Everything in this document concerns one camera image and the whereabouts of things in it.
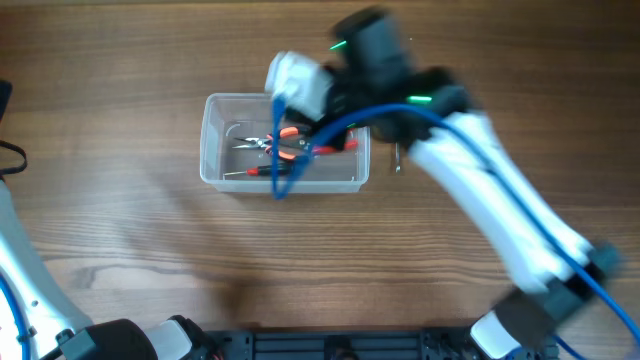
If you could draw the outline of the red and black screwdriver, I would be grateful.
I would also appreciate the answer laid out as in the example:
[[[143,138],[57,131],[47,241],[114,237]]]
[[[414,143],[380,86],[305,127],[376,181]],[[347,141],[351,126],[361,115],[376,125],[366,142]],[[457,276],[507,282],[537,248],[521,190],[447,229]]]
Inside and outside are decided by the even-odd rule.
[[[249,168],[243,171],[228,172],[228,173],[225,173],[225,176],[247,175],[252,177],[262,177],[262,176],[271,176],[273,172],[275,172],[278,176],[286,176],[286,175],[289,175],[293,170],[294,170],[293,165],[287,164],[287,163],[279,163],[275,166],[263,165],[263,166]]]

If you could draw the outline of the orange black needle-nose pliers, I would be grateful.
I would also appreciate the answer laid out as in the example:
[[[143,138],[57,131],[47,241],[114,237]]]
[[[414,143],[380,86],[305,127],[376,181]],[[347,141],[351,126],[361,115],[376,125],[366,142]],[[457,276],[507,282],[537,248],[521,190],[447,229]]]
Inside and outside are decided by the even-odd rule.
[[[306,150],[309,147],[309,129],[303,126],[289,126],[278,131],[278,151],[273,150],[274,134],[265,137],[238,138],[240,145],[233,149],[259,149],[267,155],[276,154],[280,160],[292,162],[298,156],[297,151]]]

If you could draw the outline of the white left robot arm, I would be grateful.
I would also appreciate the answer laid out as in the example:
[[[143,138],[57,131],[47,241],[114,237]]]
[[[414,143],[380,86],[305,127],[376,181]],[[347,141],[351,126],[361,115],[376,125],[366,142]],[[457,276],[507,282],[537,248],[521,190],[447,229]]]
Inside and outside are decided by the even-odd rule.
[[[180,316],[141,329],[128,319],[95,324],[56,283],[16,214],[6,177],[24,171],[26,152],[1,142],[22,158],[1,169],[1,300],[3,322],[13,326],[11,344],[20,359],[189,359],[198,350]]]

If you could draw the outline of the silver L-shaped socket wrench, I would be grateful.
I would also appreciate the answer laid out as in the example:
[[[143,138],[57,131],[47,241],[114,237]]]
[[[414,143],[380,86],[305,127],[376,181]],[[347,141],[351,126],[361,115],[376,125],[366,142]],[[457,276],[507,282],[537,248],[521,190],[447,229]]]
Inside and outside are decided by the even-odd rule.
[[[401,171],[401,149],[400,149],[400,145],[399,143],[395,143],[394,144],[394,164],[393,164],[393,168],[394,168],[394,172],[395,173],[400,173]]]

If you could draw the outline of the red handled snips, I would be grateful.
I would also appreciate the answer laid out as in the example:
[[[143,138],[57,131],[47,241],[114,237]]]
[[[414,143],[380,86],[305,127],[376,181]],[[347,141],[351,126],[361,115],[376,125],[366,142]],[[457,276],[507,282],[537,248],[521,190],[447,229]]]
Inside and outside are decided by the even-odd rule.
[[[297,149],[301,149],[301,150],[307,150],[308,148],[311,149],[311,153],[314,155],[328,155],[328,154],[333,154],[333,153],[338,153],[338,152],[342,152],[345,150],[354,150],[358,147],[359,143],[358,140],[356,138],[352,137],[352,132],[349,131],[348,132],[348,137],[344,143],[344,146],[342,149],[338,149],[334,146],[330,146],[330,145],[313,145],[310,146],[309,144],[309,130],[303,127],[296,127],[295,128],[295,134],[293,135],[293,140],[292,140],[292,144],[294,145],[295,148]]]

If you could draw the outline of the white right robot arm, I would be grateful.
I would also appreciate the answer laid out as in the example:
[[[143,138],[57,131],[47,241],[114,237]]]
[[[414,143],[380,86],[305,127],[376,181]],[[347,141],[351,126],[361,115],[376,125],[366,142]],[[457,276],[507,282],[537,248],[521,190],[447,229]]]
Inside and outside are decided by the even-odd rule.
[[[271,62],[273,116],[293,111],[312,126],[313,147],[344,148],[367,127],[457,202],[500,256],[513,290],[470,327],[475,354],[503,359],[540,347],[591,299],[619,262],[562,221],[512,162],[491,121],[443,67],[416,69],[391,14],[358,11],[334,26],[342,66],[288,51]]]

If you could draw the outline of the clear plastic container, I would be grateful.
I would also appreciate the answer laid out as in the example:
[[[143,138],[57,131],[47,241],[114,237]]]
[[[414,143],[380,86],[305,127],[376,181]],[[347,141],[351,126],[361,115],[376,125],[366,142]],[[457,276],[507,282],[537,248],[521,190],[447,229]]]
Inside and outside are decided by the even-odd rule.
[[[271,179],[245,171],[269,165],[262,148],[249,149],[247,138],[264,138],[273,129],[271,99],[259,93],[217,93],[205,104],[200,140],[200,177],[219,192],[269,193]],[[369,179],[371,141],[360,128],[349,137],[357,147],[316,156],[291,189],[293,193],[356,193]]]

